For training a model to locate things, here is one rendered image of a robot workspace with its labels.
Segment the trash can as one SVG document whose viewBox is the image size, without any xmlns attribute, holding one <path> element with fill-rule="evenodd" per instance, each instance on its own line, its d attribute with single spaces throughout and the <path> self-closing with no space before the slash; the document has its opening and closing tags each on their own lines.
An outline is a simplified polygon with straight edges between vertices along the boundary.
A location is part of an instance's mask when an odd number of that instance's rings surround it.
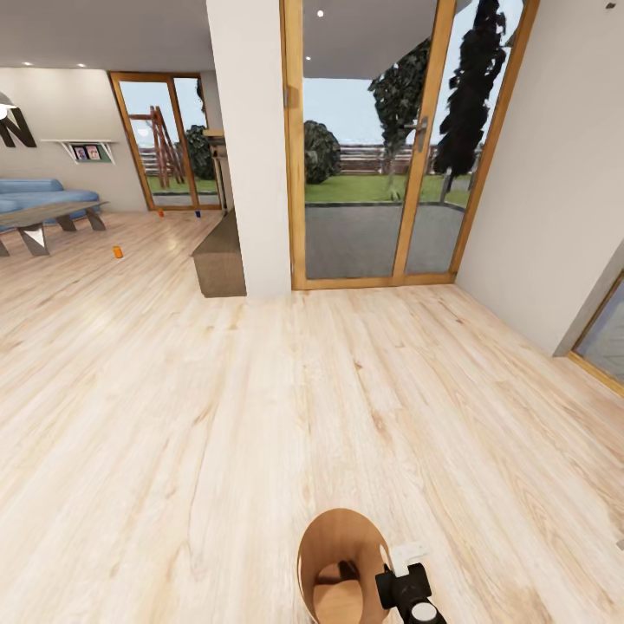
<svg viewBox="0 0 624 624">
<path fill-rule="evenodd" d="M 384 573 L 386 560 L 392 570 L 389 550 L 357 510 L 336 507 L 316 516 L 296 555 L 298 589 L 315 624 L 384 624 L 391 609 L 381 605 L 375 575 Z"/>
</svg>

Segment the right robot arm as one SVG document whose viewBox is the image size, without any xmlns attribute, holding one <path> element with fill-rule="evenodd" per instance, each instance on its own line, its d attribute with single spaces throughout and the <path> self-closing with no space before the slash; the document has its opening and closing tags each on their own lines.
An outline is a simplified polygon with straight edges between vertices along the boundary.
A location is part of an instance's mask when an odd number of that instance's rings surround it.
<svg viewBox="0 0 624 624">
<path fill-rule="evenodd" d="M 428 554 L 428 543 L 417 540 L 388 552 L 392 570 L 385 561 L 384 573 L 375 575 L 382 607 L 397 608 L 404 624 L 446 624 L 445 617 L 429 601 L 432 591 L 423 564 L 406 565 L 408 559 Z"/>
</svg>

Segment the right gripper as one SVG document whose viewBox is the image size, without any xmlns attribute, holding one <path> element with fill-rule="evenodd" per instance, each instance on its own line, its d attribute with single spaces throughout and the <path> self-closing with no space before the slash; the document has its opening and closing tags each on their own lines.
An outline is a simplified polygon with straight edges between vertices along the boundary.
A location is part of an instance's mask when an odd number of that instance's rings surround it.
<svg viewBox="0 0 624 624">
<path fill-rule="evenodd" d="M 402 593 L 407 588 L 416 588 L 426 597 L 432 597 L 432 591 L 426 575 L 425 568 L 421 562 L 407 566 L 408 575 L 399 578 L 389 568 L 387 561 L 384 562 L 384 573 L 375 575 L 377 589 L 379 591 L 380 602 L 384 609 L 399 609 L 399 601 Z"/>
</svg>

